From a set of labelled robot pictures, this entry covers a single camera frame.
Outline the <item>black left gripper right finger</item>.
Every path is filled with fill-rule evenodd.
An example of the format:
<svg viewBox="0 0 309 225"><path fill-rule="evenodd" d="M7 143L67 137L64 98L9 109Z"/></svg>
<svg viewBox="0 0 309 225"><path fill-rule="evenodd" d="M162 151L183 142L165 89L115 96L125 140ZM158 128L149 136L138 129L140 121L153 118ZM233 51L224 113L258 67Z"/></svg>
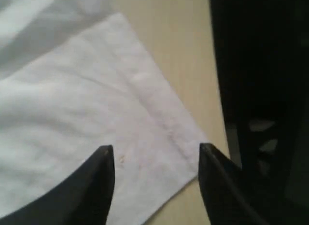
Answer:
<svg viewBox="0 0 309 225"><path fill-rule="evenodd" d="M212 143L199 145L198 183L212 225L268 225L246 195L240 170Z"/></svg>

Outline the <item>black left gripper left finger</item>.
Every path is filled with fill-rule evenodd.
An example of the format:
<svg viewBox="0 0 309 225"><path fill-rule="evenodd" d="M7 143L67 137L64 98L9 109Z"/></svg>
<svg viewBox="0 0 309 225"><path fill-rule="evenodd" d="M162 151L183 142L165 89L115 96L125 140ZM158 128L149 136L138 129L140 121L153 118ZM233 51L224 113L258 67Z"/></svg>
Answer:
<svg viewBox="0 0 309 225"><path fill-rule="evenodd" d="M47 194L1 218L2 225L104 225L114 192L111 145L100 146Z"/></svg>

